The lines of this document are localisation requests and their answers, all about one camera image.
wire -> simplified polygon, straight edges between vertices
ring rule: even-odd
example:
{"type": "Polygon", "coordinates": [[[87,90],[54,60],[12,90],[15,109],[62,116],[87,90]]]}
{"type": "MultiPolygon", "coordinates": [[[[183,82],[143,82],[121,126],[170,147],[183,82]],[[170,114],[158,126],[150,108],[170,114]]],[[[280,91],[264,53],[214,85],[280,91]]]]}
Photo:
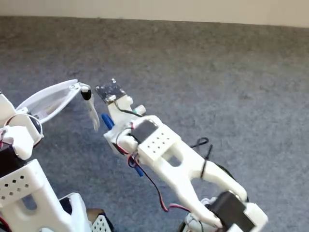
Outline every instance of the wire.
{"type": "Polygon", "coordinates": [[[201,171],[201,176],[200,176],[201,179],[203,179],[204,172],[205,172],[205,167],[206,167],[207,161],[209,160],[209,157],[210,157],[210,155],[211,155],[212,147],[213,147],[213,146],[212,146],[212,144],[211,144],[211,145],[209,146],[209,148],[208,148],[208,153],[207,153],[207,155],[206,155],[205,158],[204,158],[204,164],[203,164],[202,171],[201,171]]]}
{"type": "Polygon", "coordinates": [[[9,224],[2,218],[0,217],[0,228],[6,232],[12,232],[11,229],[10,229],[10,226],[9,224]]]}
{"type": "Polygon", "coordinates": [[[40,126],[40,138],[39,138],[39,139],[34,143],[34,145],[33,145],[33,147],[36,147],[36,145],[38,145],[39,142],[41,141],[41,139],[44,137],[44,135],[43,135],[43,126],[42,126],[42,123],[41,123],[36,117],[34,117],[34,116],[32,116],[32,115],[28,115],[28,114],[15,114],[15,115],[13,115],[12,117],[10,117],[8,120],[6,120],[6,122],[4,123],[4,127],[5,127],[5,126],[8,126],[8,125],[10,124],[11,120],[12,120],[14,117],[18,116],[18,115],[25,115],[25,116],[28,116],[28,117],[30,117],[30,118],[33,118],[33,119],[39,124],[39,126],[40,126]]]}
{"type": "Polygon", "coordinates": [[[129,152],[127,152],[127,151],[124,150],[121,146],[118,145],[118,139],[119,139],[119,136],[120,136],[125,130],[128,130],[128,129],[132,129],[132,127],[126,127],[126,128],[124,128],[121,132],[119,132],[119,134],[117,135],[116,140],[115,140],[116,146],[119,148],[119,150],[120,150],[123,154],[129,154],[129,152]]]}
{"type": "Polygon", "coordinates": [[[119,105],[118,105],[118,103],[117,103],[117,101],[114,101],[114,103],[115,103],[115,105],[116,105],[116,107],[117,107],[117,109],[118,109],[119,111],[124,112],[124,113],[127,113],[127,114],[131,114],[131,115],[135,115],[135,116],[137,116],[137,117],[142,117],[142,115],[140,115],[140,114],[138,114],[138,113],[135,113],[135,112],[133,112],[133,111],[120,109],[120,108],[119,108],[119,105]]]}
{"type": "Polygon", "coordinates": [[[135,166],[138,166],[142,170],[142,172],[145,174],[145,176],[151,181],[151,183],[155,187],[156,191],[158,192],[161,208],[163,209],[163,211],[168,212],[170,208],[178,208],[178,209],[182,209],[184,211],[190,212],[189,209],[183,207],[182,205],[175,204],[175,203],[172,203],[168,207],[166,207],[165,204],[164,204],[163,197],[162,197],[160,189],[155,184],[155,182],[152,180],[152,178],[145,172],[145,170],[136,162],[136,160],[133,158],[133,155],[129,156],[129,158],[128,158],[128,165],[131,168],[134,168],[135,166]]]}
{"type": "MultiPolygon", "coordinates": [[[[197,140],[197,143],[195,145],[192,145],[190,146],[191,148],[196,148],[197,151],[199,151],[199,148],[201,145],[205,145],[209,143],[209,139],[207,137],[201,137],[197,140]]],[[[211,151],[212,151],[212,148],[213,148],[213,145],[210,144],[209,146],[209,149],[208,149],[208,152],[207,152],[207,155],[204,157],[204,164],[203,164],[203,167],[202,167],[202,171],[201,171],[201,175],[200,175],[200,178],[202,179],[203,178],[203,175],[205,173],[205,167],[206,167],[206,163],[207,161],[209,160],[210,158],[210,155],[211,155],[211,151]]],[[[230,171],[228,169],[226,169],[224,166],[220,165],[220,164],[217,164],[215,163],[219,168],[221,168],[226,174],[228,174],[233,180],[236,181],[235,177],[230,173],[230,171]]]]}
{"type": "Polygon", "coordinates": [[[201,137],[201,138],[199,138],[198,140],[197,140],[197,143],[196,144],[194,144],[194,145],[192,145],[192,146],[190,146],[191,148],[197,148],[197,149],[199,149],[199,147],[201,146],[201,145],[205,145],[205,144],[207,144],[207,143],[209,143],[209,139],[207,138],[207,137],[201,137]]]}

gray carpet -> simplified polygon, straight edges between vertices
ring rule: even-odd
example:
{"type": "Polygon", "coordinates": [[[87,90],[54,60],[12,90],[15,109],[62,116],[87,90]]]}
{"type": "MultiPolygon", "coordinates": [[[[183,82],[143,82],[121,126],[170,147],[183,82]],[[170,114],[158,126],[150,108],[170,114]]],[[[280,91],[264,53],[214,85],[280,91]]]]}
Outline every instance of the gray carpet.
{"type": "MultiPolygon", "coordinates": [[[[0,18],[0,87],[18,105],[78,78],[116,78],[135,104],[189,144],[208,136],[212,159],[268,214],[267,232],[309,225],[309,29],[73,18],[0,18]]],[[[106,112],[97,97],[97,110],[106,112]]],[[[76,98],[44,124],[34,150],[59,197],[81,193],[120,232],[176,231],[185,216],[160,209],[155,189],[112,154],[76,98]]],[[[206,153],[207,146],[201,153],[206,153]]],[[[175,194],[150,172],[167,203],[175,194]]],[[[218,188],[194,180],[199,197],[218,188]]]]}

circuit board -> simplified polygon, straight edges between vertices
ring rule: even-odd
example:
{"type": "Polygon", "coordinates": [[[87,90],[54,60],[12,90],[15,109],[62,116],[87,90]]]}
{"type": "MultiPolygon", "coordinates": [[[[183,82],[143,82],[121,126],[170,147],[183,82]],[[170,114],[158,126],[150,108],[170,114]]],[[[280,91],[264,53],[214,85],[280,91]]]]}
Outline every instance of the circuit board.
{"type": "Polygon", "coordinates": [[[111,104],[126,94],[116,83],[115,79],[112,79],[109,83],[102,86],[96,86],[96,92],[106,104],[111,104]]]}

perforated plate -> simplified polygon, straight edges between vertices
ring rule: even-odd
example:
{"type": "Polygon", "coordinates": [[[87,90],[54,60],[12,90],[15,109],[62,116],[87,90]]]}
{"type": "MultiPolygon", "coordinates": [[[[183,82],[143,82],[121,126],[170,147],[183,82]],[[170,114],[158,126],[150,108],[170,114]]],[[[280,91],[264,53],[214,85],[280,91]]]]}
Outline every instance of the perforated plate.
{"type": "Polygon", "coordinates": [[[97,220],[92,224],[92,232],[112,232],[103,215],[99,215],[97,220]]]}
{"type": "Polygon", "coordinates": [[[46,181],[46,176],[36,159],[0,178],[0,208],[33,193],[46,181]]]}
{"type": "Polygon", "coordinates": [[[167,125],[162,125],[139,145],[138,153],[152,163],[179,140],[181,138],[178,134],[167,125]]]}

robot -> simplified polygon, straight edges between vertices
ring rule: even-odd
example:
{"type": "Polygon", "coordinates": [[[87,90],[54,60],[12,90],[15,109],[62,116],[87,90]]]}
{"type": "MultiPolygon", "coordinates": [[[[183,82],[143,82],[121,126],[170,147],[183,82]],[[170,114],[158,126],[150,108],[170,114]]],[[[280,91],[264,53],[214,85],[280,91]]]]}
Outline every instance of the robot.
{"type": "Polygon", "coordinates": [[[147,165],[171,187],[183,205],[166,207],[159,189],[151,180],[164,211],[173,207],[189,212],[179,231],[262,230],[268,221],[266,214],[257,204],[249,202],[246,190],[225,168],[202,158],[157,116],[144,115],[146,109],[143,105],[132,110],[132,98],[114,79],[96,86],[96,91],[108,107],[109,115],[102,115],[109,129],[104,137],[114,153],[125,157],[128,165],[135,168],[139,175],[144,174],[151,180],[142,168],[142,165],[147,165]],[[172,157],[176,157],[180,165],[170,164],[172,157]],[[215,183],[223,191],[216,198],[200,201],[191,184],[193,178],[215,183]]]}
{"type": "MultiPolygon", "coordinates": [[[[259,232],[268,221],[257,204],[248,201],[246,190],[222,167],[202,158],[157,116],[145,115],[140,105],[131,109],[133,100],[112,79],[96,86],[107,104],[102,119],[109,129],[104,134],[115,154],[126,159],[140,176],[151,178],[149,166],[178,196],[182,205],[164,205],[155,183],[162,209],[180,208],[189,214],[180,232],[259,232]],[[169,160],[176,157],[179,166],[169,160]],[[200,201],[191,184],[193,178],[217,184],[223,191],[216,198],[200,201]]],[[[95,130],[99,119],[90,87],[71,80],[41,90],[16,109],[0,93],[0,211],[3,228],[13,232],[109,232],[113,225],[103,211],[87,210],[81,196],[71,193],[56,197],[39,162],[30,162],[33,148],[43,137],[42,123],[50,120],[80,92],[89,109],[95,130]],[[31,195],[37,208],[29,210],[22,199],[31,195]]]]}
{"type": "Polygon", "coordinates": [[[43,138],[42,124],[81,93],[94,129],[99,118],[88,85],[70,80],[43,89],[16,109],[0,92],[0,228],[7,232],[111,232],[113,225],[100,209],[86,209],[78,193],[60,200],[37,159],[28,161],[43,138]],[[29,209],[23,199],[36,204],[29,209]]]}

